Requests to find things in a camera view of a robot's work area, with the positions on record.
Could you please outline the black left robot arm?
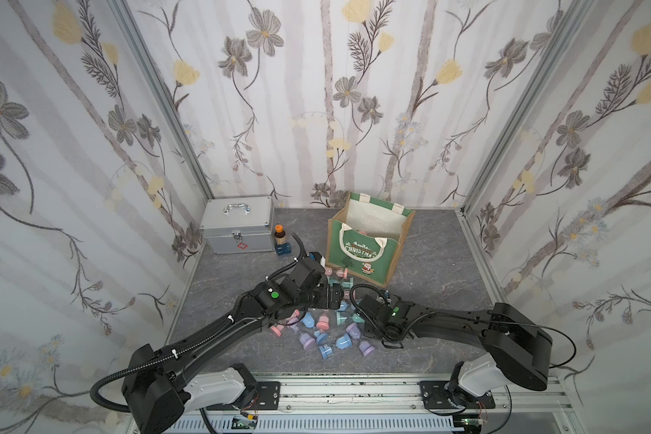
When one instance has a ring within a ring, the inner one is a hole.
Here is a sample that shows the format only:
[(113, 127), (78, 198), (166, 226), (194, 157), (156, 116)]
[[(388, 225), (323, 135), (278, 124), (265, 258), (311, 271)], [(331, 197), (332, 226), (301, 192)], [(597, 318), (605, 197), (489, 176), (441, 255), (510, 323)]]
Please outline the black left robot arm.
[(327, 280), (324, 258), (300, 251), (291, 264), (240, 294), (231, 310), (191, 336), (159, 349), (139, 347), (126, 368), (92, 385), (90, 399), (112, 412), (131, 414), (142, 433), (162, 433), (199, 401), (191, 383), (215, 357), (265, 329), (287, 324), (295, 311), (339, 309), (343, 298), (341, 286)]

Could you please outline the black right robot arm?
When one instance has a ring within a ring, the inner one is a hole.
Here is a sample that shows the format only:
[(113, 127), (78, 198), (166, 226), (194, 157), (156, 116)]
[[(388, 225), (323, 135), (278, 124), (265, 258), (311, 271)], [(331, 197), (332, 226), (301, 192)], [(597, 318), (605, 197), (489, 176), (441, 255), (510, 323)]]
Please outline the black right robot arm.
[(400, 297), (391, 300), (369, 284), (354, 285), (348, 298), (363, 318), (365, 336), (387, 348), (403, 349), (408, 338), (434, 338), (484, 350), (479, 358), (455, 365), (446, 386), (455, 405), (511, 384), (543, 392), (551, 370), (571, 363), (578, 352), (570, 336), (533, 323), (508, 303), (474, 311), (433, 309)]

